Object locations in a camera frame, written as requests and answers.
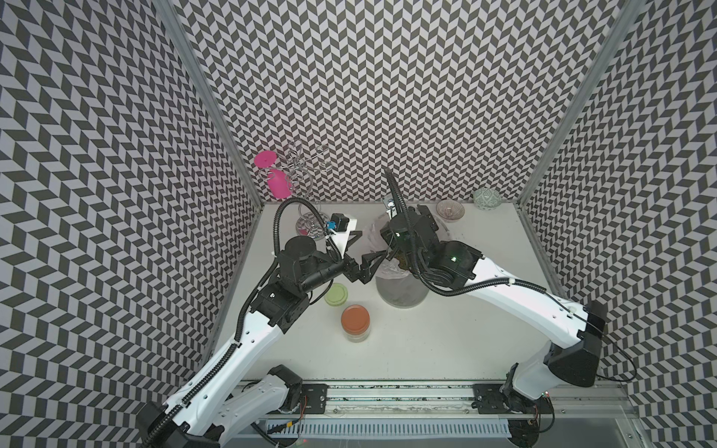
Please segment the light green jar lid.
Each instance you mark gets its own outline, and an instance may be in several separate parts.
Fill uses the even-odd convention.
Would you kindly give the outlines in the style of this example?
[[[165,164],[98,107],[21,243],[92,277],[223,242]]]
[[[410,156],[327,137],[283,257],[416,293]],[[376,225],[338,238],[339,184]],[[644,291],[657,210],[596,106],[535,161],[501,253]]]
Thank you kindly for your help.
[[[347,287],[340,283],[334,283],[323,297],[324,302],[329,306],[341,306],[347,302]]]

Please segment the clear plastic bin liner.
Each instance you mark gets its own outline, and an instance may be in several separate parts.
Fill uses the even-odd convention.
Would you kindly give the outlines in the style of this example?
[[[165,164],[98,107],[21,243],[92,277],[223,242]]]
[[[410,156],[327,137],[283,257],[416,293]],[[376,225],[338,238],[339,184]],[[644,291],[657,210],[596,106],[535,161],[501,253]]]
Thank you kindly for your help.
[[[380,231],[380,235],[386,242],[386,226],[382,228],[382,230]],[[438,257],[438,254],[446,245],[446,240],[442,240],[440,236],[439,239],[440,243],[438,244],[438,246],[417,246],[416,242],[414,241],[414,238],[410,236],[408,238],[408,241],[411,243],[410,246],[388,246],[387,252],[390,259],[393,259],[396,256],[399,257],[400,267],[403,268],[403,270],[413,272],[414,259],[416,261],[425,261],[426,263],[431,263],[434,259]]]

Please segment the grey mesh waste bin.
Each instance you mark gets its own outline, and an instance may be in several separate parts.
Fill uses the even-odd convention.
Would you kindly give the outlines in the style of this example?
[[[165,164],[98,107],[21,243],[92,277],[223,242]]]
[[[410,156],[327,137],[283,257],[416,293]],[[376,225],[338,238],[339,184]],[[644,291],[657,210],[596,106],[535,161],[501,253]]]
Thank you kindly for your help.
[[[366,228],[368,248],[371,252],[388,250],[388,244],[380,235],[388,222],[388,215],[381,214]],[[419,280],[400,267],[398,256],[390,261],[382,261],[373,280],[382,300],[395,308],[410,309],[419,306],[429,294],[429,290]]]

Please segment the green patterned ceramic bowl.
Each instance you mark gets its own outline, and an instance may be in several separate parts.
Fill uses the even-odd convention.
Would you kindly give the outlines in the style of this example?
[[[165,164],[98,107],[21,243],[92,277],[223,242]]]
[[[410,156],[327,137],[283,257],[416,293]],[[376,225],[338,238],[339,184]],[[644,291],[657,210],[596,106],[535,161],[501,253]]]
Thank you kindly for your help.
[[[493,188],[479,188],[472,194],[476,208],[484,211],[494,210],[503,203],[500,192]]]

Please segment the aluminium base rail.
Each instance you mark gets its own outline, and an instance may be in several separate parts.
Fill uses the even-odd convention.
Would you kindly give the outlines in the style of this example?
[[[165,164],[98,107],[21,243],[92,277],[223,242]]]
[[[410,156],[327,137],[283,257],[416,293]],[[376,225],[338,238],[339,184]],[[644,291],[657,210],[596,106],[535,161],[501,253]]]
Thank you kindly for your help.
[[[485,441],[507,447],[649,447],[651,442],[620,386],[558,386],[535,404],[508,410],[487,382],[306,383],[294,411],[274,403],[279,389],[250,382],[233,390],[210,419],[226,447],[339,447],[372,442],[448,446]]]

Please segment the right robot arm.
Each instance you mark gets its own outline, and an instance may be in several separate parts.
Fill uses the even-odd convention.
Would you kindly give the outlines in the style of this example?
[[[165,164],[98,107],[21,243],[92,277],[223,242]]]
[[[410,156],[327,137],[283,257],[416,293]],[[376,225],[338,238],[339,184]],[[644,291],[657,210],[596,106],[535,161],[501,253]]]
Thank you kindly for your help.
[[[509,369],[499,388],[502,399],[535,402],[561,384],[595,386],[602,377],[603,347],[610,343],[606,306],[559,298],[546,287],[513,276],[472,246],[440,239],[431,211],[424,205],[408,205],[392,171],[384,174],[391,195],[384,238],[406,261],[407,271],[439,296],[478,298],[547,338],[540,351]]]

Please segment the aluminium corner frame post right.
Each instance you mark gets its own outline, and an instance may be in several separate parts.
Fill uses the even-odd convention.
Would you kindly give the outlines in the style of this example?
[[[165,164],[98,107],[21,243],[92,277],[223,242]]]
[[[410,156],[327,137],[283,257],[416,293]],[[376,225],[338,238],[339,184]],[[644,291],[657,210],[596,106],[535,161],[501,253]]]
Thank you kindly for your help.
[[[558,127],[556,127],[546,149],[543,151],[543,155],[541,155],[539,162],[537,162],[525,188],[523,188],[517,197],[515,201],[517,207],[525,207],[543,182],[551,164],[554,162],[556,156],[558,156],[561,147],[569,137],[575,123],[577,123],[581,117],[591,95],[595,89],[597,89],[604,74],[608,71],[612,59],[614,59],[614,55],[624,42],[633,24],[638,20],[638,16],[645,5],[646,2],[644,0],[625,1],[625,5],[621,8],[614,25],[611,27],[605,41],[597,51],[592,65],[590,65],[586,76],[581,81],[571,103],[566,109],[565,115],[560,123],[558,123]]]

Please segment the red striped ceramic bowl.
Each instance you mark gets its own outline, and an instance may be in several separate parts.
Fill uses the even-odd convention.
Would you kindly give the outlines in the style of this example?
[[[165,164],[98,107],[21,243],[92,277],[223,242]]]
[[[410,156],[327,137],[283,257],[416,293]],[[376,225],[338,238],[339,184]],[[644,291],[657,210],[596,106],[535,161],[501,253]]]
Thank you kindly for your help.
[[[465,207],[454,200],[442,200],[436,205],[436,212],[442,220],[456,222],[465,216]]]

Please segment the aluminium corner frame post left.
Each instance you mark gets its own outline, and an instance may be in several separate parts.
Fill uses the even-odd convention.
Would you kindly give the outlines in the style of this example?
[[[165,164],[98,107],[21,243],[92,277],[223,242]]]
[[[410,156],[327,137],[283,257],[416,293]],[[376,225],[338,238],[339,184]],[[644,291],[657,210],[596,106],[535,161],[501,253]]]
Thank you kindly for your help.
[[[248,196],[255,207],[261,208],[263,200],[261,199],[253,179],[246,167],[241,151],[232,136],[228,123],[220,110],[220,104],[210,88],[207,76],[202,70],[196,54],[190,44],[182,24],[180,23],[175,4],[173,1],[155,0],[152,2],[159,19],[162,21],[168,38],[172,41],[176,48],[177,55],[181,59],[190,80],[192,81],[196,93],[203,103],[209,118],[215,125],[220,139],[226,147],[228,154],[235,166],[237,174],[245,187],[248,189]]]

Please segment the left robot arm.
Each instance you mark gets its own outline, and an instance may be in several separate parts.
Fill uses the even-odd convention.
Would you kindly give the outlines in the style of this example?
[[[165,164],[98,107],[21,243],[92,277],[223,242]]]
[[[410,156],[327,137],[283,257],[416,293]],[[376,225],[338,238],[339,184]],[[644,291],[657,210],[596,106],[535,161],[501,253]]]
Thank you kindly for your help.
[[[324,249],[306,235],[280,241],[283,214],[295,203],[319,219]],[[142,408],[137,418],[142,446],[223,447],[271,412],[300,409],[302,378],[284,365],[240,394],[235,388],[309,308],[315,289],[329,289],[339,276],[366,284],[394,253],[388,248],[355,261],[348,250],[362,236],[356,220],[344,214],[321,218],[315,205],[297,197],[278,207],[272,233],[274,259],[242,305],[235,334],[164,404],[150,402]]]

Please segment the aluminium corner frame post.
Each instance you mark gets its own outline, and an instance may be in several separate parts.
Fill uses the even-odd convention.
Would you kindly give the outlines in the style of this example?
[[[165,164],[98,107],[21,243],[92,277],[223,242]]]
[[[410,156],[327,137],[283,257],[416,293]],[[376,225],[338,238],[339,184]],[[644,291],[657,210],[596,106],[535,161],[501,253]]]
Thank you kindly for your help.
[[[621,8],[614,25],[611,27],[605,41],[597,51],[592,65],[590,65],[586,76],[581,81],[571,103],[566,109],[565,115],[560,123],[558,123],[558,127],[556,127],[546,149],[543,151],[543,155],[541,155],[539,162],[537,162],[525,188],[523,188],[517,197],[515,201],[517,207],[525,207],[543,182],[551,164],[554,162],[556,156],[558,156],[561,147],[569,137],[575,123],[577,123],[581,117],[591,95],[595,89],[597,89],[604,74],[608,71],[612,59],[614,59],[614,55],[624,42],[633,24],[638,20],[638,16],[645,5],[646,2],[644,0],[625,1],[625,5]]]
[[[175,4],[173,1],[155,0],[152,2],[159,19],[162,21],[168,38],[172,41],[176,48],[177,55],[181,59],[190,80],[192,81],[196,93],[203,103],[209,118],[215,125],[220,139],[226,147],[228,154],[235,166],[237,174],[245,187],[248,189],[248,196],[255,207],[261,208],[263,200],[261,199],[253,179],[246,167],[241,151],[232,136],[228,123],[220,110],[220,104],[210,88],[207,76],[202,70],[196,54],[190,44],[182,24],[180,23]]]

